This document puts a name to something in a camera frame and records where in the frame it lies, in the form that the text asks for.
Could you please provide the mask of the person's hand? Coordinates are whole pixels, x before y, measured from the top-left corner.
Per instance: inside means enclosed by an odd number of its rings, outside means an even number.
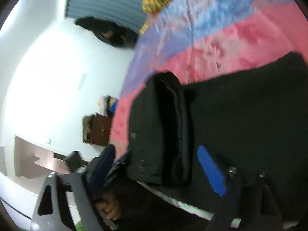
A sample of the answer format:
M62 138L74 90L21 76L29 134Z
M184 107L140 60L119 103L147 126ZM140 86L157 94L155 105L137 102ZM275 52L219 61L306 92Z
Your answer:
M105 191L95 206L98 210L102 210L109 220L116 221L121 217L120 203L112 190Z

